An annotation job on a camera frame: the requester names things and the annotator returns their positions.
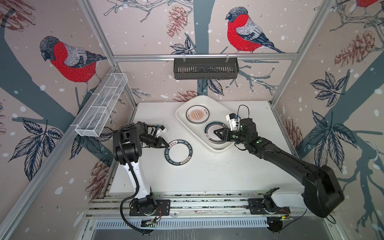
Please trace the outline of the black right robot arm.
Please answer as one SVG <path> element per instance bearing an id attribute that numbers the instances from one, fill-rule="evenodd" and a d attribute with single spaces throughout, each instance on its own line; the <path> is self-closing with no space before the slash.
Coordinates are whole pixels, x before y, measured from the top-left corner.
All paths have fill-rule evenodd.
<path id="1" fill-rule="evenodd" d="M 222 128 L 214 131 L 222 141 L 243 144 L 245 150 L 290 174 L 304 186 L 301 194 L 306 209 L 326 218 L 345 196 L 335 172 L 328 166 L 318 167 L 281 150 L 270 140 L 258 135 L 252 119 L 242 119 L 238 130 Z"/>

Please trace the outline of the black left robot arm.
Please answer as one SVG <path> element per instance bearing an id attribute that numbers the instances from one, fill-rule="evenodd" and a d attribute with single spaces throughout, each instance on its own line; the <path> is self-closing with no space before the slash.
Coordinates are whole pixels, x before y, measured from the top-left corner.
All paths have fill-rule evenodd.
<path id="1" fill-rule="evenodd" d="M 124 167 L 131 178 L 134 194 L 128 199 L 138 212 L 157 207 L 151 187 L 145 180 L 139 158 L 143 148 L 165 149 L 169 144 L 159 136 L 158 130 L 164 126 L 147 125 L 144 122 L 132 123 L 113 132 L 114 159 Z"/>

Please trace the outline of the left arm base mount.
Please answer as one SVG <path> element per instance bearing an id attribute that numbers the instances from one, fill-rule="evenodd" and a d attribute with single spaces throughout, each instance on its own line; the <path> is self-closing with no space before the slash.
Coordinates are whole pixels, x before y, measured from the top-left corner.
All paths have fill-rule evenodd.
<path id="1" fill-rule="evenodd" d="M 134 199 L 130 207 L 131 217 L 168 216 L 170 214 L 170 200 Z"/>

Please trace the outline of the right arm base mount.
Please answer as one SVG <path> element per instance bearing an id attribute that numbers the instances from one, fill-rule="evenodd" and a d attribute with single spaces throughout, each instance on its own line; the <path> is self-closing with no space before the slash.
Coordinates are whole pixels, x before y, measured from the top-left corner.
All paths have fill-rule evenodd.
<path id="1" fill-rule="evenodd" d="M 247 209 L 251 215 L 290 215 L 291 211 L 287 207 L 278 207 L 272 199 L 248 199 Z"/>

